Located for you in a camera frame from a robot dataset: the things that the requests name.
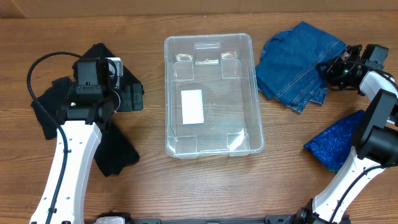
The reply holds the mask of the large black cloth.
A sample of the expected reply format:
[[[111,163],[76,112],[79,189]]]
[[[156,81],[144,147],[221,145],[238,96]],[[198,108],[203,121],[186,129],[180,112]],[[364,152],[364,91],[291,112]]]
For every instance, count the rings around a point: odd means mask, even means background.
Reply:
[[[87,98],[112,97],[116,101],[117,112],[121,102],[118,90],[133,83],[142,83],[124,65],[122,77],[109,76],[106,57],[116,56],[103,43],[98,43],[73,64],[73,76],[77,81],[76,92]]]

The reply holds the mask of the blue denim jeans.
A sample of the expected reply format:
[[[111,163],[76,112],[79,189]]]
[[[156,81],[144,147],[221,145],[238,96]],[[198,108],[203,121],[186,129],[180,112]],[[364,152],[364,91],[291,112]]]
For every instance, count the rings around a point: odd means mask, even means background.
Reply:
[[[308,103],[322,105],[328,87],[316,66],[345,49],[342,40],[306,22],[279,32],[266,42],[256,65],[258,89],[296,113]]]

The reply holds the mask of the long black cloth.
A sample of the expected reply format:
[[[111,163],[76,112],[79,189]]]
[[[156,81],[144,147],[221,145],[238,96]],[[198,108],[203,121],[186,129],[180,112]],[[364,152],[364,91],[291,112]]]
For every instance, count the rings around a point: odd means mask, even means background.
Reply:
[[[127,166],[136,164],[140,156],[120,129],[111,123],[103,133],[94,159],[105,177],[118,175]]]

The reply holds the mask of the sparkly blue cloth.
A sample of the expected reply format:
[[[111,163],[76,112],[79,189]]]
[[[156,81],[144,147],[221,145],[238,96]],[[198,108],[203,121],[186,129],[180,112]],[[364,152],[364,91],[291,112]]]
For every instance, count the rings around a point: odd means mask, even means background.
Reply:
[[[364,110],[336,121],[309,140],[303,148],[311,152],[329,171],[337,173],[348,158],[351,137],[364,115]]]

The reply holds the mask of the small black cloth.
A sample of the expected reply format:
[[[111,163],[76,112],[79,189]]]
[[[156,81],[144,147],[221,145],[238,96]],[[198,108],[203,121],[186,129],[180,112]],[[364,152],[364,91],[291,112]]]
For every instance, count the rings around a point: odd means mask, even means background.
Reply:
[[[69,88],[73,82],[69,77],[59,78],[52,82],[52,86],[48,88],[40,97],[38,102],[46,109],[46,111],[56,118],[56,112],[64,101]],[[48,116],[40,109],[34,102],[31,103],[37,121],[41,125],[46,140],[51,140],[57,136],[57,127],[54,125]]]

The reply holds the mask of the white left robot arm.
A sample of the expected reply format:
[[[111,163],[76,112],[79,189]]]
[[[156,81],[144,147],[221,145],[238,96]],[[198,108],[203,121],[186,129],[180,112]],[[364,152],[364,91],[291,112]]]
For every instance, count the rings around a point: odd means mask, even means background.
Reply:
[[[115,113],[142,109],[142,85],[131,80],[119,57],[80,57],[75,80],[53,82],[32,107],[57,145],[49,176],[31,223],[84,223],[92,162],[105,176],[139,160],[138,152],[113,124]]]

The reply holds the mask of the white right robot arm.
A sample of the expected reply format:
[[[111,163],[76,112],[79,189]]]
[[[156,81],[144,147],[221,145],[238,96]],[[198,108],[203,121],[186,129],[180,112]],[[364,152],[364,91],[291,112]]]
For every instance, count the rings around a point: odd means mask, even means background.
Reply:
[[[353,131],[343,167],[325,190],[285,223],[350,223],[345,213],[364,187],[387,168],[397,166],[397,85],[384,71],[389,49],[377,44],[347,46],[345,58],[318,63],[316,69],[339,90],[353,87],[370,104]]]

